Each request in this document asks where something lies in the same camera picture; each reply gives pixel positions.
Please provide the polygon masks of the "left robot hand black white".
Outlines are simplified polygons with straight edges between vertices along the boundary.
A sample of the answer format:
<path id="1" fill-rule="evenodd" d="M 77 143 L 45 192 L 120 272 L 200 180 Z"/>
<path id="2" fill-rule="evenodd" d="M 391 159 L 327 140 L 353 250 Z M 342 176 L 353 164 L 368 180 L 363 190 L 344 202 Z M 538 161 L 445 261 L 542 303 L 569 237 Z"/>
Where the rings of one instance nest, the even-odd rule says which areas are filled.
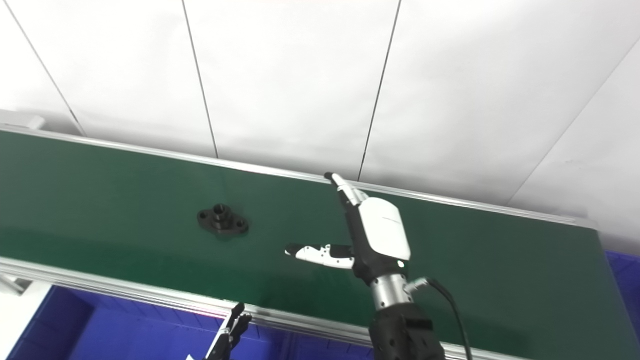
<path id="1" fill-rule="evenodd" d="M 245 312 L 246 305 L 237 303 L 222 321 L 203 360 L 230 360 L 231 352 L 249 329 L 253 316 Z"/>

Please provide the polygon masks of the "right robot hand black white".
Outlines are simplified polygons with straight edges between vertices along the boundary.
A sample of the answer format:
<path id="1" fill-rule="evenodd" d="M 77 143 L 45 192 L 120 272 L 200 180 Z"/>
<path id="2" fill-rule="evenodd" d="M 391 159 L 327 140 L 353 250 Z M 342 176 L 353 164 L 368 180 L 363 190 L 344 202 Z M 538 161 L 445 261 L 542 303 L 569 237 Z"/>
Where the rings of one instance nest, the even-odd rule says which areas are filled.
<path id="1" fill-rule="evenodd" d="M 386 199 L 368 196 L 338 173 L 327 172 L 324 177 L 337 191 L 351 244 L 289 243 L 285 254 L 312 264 L 351 270 L 366 285 L 382 276 L 407 277 L 410 246 L 398 208 Z"/>

